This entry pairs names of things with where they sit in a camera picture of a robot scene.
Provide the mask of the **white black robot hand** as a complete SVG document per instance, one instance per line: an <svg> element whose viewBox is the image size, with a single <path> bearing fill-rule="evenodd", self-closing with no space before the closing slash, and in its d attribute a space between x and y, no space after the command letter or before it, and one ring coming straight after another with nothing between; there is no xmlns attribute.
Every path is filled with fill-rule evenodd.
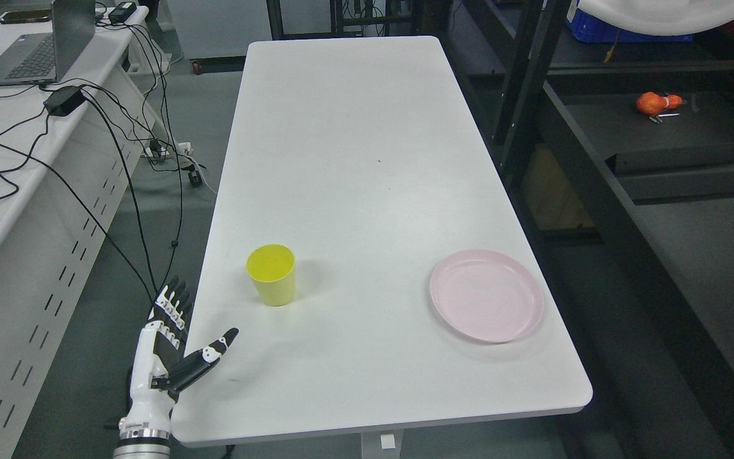
<svg viewBox="0 0 734 459"><path fill-rule="evenodd" d="M171 413L181 392L221 360L239 334L230 328L213 342L185 352L193 302L187 284L177 276L158 291L141 328L131 369L130 409L119 421L119 446L166 446Z"/></svg>

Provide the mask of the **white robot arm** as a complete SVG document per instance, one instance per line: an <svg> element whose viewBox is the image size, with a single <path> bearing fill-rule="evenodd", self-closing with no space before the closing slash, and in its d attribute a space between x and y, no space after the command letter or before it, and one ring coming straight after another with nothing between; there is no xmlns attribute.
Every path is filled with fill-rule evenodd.
<svg viewBox="0 0 734 459"><path fill-rule="evenodd" d="M113 458L169 458L171 439L139 437L120 439L112 453Z"/></svg>

